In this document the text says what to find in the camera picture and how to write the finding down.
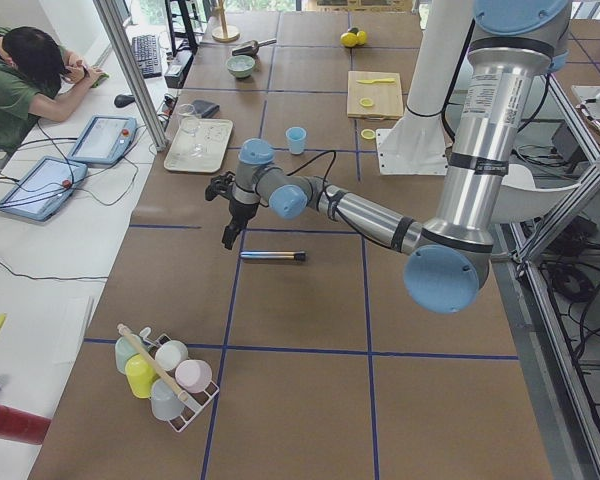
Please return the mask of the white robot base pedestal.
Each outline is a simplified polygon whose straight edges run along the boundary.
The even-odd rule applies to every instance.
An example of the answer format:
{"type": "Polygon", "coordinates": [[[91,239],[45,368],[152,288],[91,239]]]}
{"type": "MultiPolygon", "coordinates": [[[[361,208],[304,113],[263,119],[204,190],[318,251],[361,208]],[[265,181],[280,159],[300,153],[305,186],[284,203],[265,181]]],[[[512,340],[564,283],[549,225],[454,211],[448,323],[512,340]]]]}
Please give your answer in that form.
{"type": "Polygon", "coordinates": [[[446,139],[442,112],[456,66],[471,37],[473,2],[431,3],[404,114],[392,129],[379,129],[376,141],[383,175],[443,175],[446,139]]]}

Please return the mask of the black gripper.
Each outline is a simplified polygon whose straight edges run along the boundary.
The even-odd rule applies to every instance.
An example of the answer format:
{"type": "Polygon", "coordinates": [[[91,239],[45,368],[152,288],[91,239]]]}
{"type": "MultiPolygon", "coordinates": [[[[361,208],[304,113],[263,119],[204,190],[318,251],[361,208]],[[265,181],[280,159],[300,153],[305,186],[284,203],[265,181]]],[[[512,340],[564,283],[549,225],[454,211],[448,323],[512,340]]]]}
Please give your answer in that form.
{"type": "Polygon", "coordinates": [[[222,243],[227,250],[232,250],[233,246],[249,221],[255,217],[258,210],[258,203],[243,203],[236,199],[229,202],[229,212],[231,214],[230,224],[224,229],[222,243]]]}

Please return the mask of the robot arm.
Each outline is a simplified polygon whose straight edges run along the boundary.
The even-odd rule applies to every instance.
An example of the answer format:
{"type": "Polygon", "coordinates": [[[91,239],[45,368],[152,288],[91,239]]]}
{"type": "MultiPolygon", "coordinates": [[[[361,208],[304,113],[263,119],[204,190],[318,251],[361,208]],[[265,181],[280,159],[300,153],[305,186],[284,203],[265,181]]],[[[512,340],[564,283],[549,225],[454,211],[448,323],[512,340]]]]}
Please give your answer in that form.
{"type": "Polygon", "coordinates": [[[494,224],[550,212],[570,187],[540,188],[510,159],[535,80],[567,54],[566,1],[436,1],[403,116],[379,134],[385,175],[434,180],[415,219],[336,186],[284,172],[269,143],[246,141],[222,195],[231,248],[260,206],[293,219],[308,209],[407,258],[403,281],[421,307],[450,314],[471,305],[490,269],[494,224]]]}

